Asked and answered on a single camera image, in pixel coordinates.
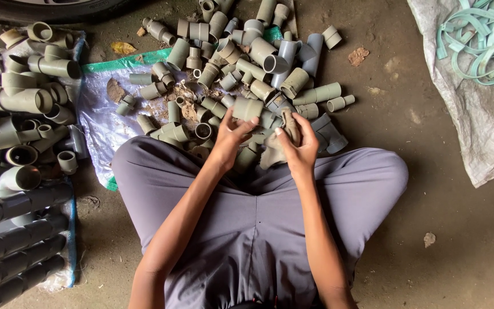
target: gray pants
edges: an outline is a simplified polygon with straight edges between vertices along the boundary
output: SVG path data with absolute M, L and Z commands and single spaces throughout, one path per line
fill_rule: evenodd
M 142 252 L 203 161 L 150 137 L 123 144 L 112 168 Z M 367 240 L 407 184 L 394 152 L 363 148 L 316 161 L 322 206 L 350 283 Z M 298 191 L 286 164 L 223 178 L 165 284 L 167 308 L 228 308 L 250 301 L 308 308 L 316 287 Z

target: dry leaf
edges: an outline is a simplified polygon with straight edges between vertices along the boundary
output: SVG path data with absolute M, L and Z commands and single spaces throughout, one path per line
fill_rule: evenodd
M 114 53 L 120 55 L 128 55 L 137 51 L 131 44 L 125 42 L 112 42 L 110 46 Z
M 141 64 L 144 64 L 144 57 L 142 55 L 136 56 L 134 60 L 140 62 Z
M 144 29 L 144 27 L 141 27 L 140 29 L 138 29 L 138 31 L 137 31 L 138 36 L 143 36 L 145 34 L 146 34 L 146 29 Z
M 363 47 L 360 47 L 348 55 L 348 61 L 352 66 L 359 67 L 368 55 L 369 51 Z
M 426 235 L 424 236 L 424 247 L 428 248 L 434 242 L 436 242 L 436 235 L 432 233 L 426 233 Z
M 119 102 L 123 97 L 125 97 L 125 90 L 121 88 L 117 80 L 111 78 L 106 84 L 106 92 L 113 102 Z

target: pile of pipe fittings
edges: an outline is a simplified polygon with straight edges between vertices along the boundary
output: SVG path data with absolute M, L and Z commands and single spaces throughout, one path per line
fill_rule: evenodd
M 45 53 L 4 59 L 0 54 L 0 198 L 59 178 L 58 166 L 71 175 L 77 159 L 89 157 L 73 104 L 53 78 L 81 76 L 69 59 L 73 36 L 46 23 L 29 25 L 27 33 L 0 27 L 0 51 L 26 39 L 47 43 Z
M 283 125 L 281 109 L 287 107 L 308 120 L 314 120 L 312 127 L 319 140 L 320 152 L 336 153 L 343 149 L 348 143 L 346 138 L 326 113 L 319 114 L 316 103 L 326 102 L 328 110 L 334 112 L 355 99 L 352 95 L 341 97 L 338 82 L 314 87 L 323 44 L 331 49 L 342 40 L 337 29 L 330 26 L 323 33 L 312 33 L 306 42 L 295 40 L 291 32 L 285 32 L 284 39 L 269 43 L 263 39 L 265 29 L 281 28 L 290 9 L 277 4 L 276 0 L 262 0 L 256 19 L 244 22 L 243 30 L 240 30 L 240 20 L 226 16 L 232 3 L 232 0 L 200 0 L 204 23 L 179 19 L 178 39 L 160 22 L 148 18 L 143 20 L 143 26 L 155 39 L 174 44 L 167 59 L 168 67 L 158 62 L 152 68 L 159 81 L 155 81 L 152 74 L 131 74 L 131 83 L 146 85 L 140 89 L 143 98 L 161 97 L 175 83 L 169 68 L 193 70 L 198 85 L 205 90 L 210 89 L 213 83 L 218 83 L 227 92 L 238 85 L 242 87 L 241 96 L 235 98 L 230 94 L 220 100 L 198 96 L 195 102 L 189 102 L 190 98 L 178 97 L 176 101 L 168 102 L 169 122 L 160 129 L 147 116 L 138 116 L 144 133 L 181 149 L 183 143 L 188 142 L 189 151 L 207 158 L 214 145 L 211 137 L 227 108 L 234 106 L 235 118 L 250 120 L 259 117 L 262 133 L 254 135 L 249 140 L 249 147 L 239 153 L 233 170 L 241 174 L 257 160 L 258 145 Z M 194 132 L 195 141 L 180 125 L 180 108 L 186 103 L 195 107 L 200 123 Z M 127 102 L 122 105 L 122 110 L 132 109 Z

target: person's left hand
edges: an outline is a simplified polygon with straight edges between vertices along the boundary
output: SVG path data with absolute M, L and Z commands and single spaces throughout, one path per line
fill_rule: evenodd
M 228 172 L 236 160 L 239 145 L 251 138 L 249 133 L 258 125 L 258 117 L 253 117 L 250 121 L 232 120 L 234 107 L 231 106 L 220 123 L 215 147 L 213 147 L 207 162 L 216 164 L 222 172 Z

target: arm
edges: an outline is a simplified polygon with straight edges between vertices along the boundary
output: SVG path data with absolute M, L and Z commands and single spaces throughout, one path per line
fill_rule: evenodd
M 134 273 L 130 309 L 165 308 L 165 279 L 184 252 L 218 181 L 234 165 L 239 145 L 258 124 L 258 118 L 233 123 L 232 110 L 224 116 L 215 147 L 201 171 L 150 241 Z
M 302 216 L 306 236 L 306 251 L 312 276 L 316 282 L 319 297 L 329 309 L 357 309 L 353 300 L 339 251 L 327 225 L 316 189 L 314 165 L 318 141 L 310 123 L 298 115 L 293 117 L 300 126 L 302 141 L 300 147 L 291 144 L 289 137 L 280 128 L 276 134 L 283 146 L 298 188 L 302 204 Z

